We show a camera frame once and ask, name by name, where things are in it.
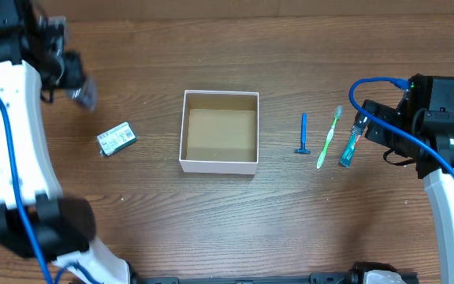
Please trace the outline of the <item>green white soap box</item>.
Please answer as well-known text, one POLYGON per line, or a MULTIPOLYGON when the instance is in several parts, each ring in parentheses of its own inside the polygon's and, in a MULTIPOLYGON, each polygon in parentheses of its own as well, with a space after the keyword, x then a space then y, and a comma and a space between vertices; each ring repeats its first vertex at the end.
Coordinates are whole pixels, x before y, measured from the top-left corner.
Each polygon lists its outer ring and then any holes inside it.
POLYGON ((96 140, 100 148, 100 154, 108 157, 134 144, 137 141, 137 136, 130 124, 124 121, 120 125, 99 134, 96 140))

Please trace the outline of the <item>green toothbrush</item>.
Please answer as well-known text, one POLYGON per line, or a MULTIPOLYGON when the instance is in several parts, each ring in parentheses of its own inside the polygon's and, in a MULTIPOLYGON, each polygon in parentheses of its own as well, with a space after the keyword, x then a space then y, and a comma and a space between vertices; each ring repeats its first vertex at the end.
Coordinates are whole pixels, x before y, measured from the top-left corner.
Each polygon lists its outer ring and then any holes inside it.
POLYGON ((328 150, 330 142, 333 139, 335 128, 336 128, 337 122, 341 119, 342 112, 343 112, 343 107, 342 106, 338 106, 336 108, 335 112, 334 112, 333 123, 330 126, 330 129, 329 129, 329 132, 327 133, 327 137, 326 137, 326 141, 324 143, 323 149, 322 149, 322 151, 320 153, 320 156, 318 157, 318 161, 317 161, 317 164, 316 164, 316 168, 317 169, 320 169, 322 167, 322 164, 325 161, 326 152, 328 150))

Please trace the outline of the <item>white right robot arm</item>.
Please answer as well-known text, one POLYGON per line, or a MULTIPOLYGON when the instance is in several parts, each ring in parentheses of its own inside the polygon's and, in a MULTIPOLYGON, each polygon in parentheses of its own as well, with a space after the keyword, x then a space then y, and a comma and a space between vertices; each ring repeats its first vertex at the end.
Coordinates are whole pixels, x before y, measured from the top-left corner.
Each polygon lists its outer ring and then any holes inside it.
POLYGON ((441 281, 454 283, 454 105, 367 100, 357 110, 368 140, 414 161, 434 215, 441 281))

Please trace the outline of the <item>blue disposable razor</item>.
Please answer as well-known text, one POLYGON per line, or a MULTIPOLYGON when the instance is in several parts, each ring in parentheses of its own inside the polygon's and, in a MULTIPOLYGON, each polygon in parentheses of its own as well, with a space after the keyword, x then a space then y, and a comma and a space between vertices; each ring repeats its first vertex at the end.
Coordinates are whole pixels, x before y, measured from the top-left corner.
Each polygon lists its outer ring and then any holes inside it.
POLYGON ((300 147, 295 149, 296 154, 305 154, 308 155, 311 153, 310 150, 306 148, 307 142, 307 114, 303 113, 301 117, 301 126, 300 126, 300 147))

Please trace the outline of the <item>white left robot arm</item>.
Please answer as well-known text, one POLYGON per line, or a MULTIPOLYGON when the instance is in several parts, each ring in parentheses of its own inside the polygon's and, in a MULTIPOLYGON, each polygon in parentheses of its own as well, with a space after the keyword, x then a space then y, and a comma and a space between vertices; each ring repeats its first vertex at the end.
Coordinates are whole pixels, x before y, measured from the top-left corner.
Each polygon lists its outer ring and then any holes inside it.
POLYGON ((131 265, 99 239, 91 205, 66 196, 50 161, 42 103, 65 91, 82 107, 96 104, 81 56, 65 49, 64 17, 35 15, 30 1, 0 0, 0 245, 86 283, 135 283, 131 265))

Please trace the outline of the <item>white cardboard box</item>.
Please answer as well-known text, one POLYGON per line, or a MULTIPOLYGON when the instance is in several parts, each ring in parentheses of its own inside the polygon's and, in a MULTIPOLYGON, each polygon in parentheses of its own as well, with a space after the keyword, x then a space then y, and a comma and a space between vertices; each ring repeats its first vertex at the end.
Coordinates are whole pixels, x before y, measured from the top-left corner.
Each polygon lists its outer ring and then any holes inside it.
POLYGON ((186 90, 179 163, 185 173, 254 175, 259 93, 186 90))

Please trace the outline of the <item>teal toothpaste tube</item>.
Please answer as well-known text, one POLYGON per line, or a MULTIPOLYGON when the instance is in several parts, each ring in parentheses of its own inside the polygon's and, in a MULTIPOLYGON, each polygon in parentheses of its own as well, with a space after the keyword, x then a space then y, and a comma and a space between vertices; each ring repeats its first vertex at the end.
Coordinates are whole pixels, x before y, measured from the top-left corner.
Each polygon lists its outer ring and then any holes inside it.
POLYGON ((363 134, 363 129, 358 126, 353 126, 351 131, 351 136, 346 144, 344 152, 340 157, 340 164, 346 168, 349 168, 352 162, 353 155, 355 154, 356 145, 359 141, 359 138, 363 134))

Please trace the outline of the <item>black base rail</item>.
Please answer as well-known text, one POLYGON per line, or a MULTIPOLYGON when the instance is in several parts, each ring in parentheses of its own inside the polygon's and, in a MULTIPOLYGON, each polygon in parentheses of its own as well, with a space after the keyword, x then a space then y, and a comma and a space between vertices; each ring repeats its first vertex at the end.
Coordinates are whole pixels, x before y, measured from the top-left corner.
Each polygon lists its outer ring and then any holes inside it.
POLYGON ((358 272, 315 272, 304 276, 271 276, 239 278, 177 278, 158 277, 132 280, 136 284, 361 284, 361 283, 414 283, 416 273, 389 276, 387 280, 366 280, 358 272))

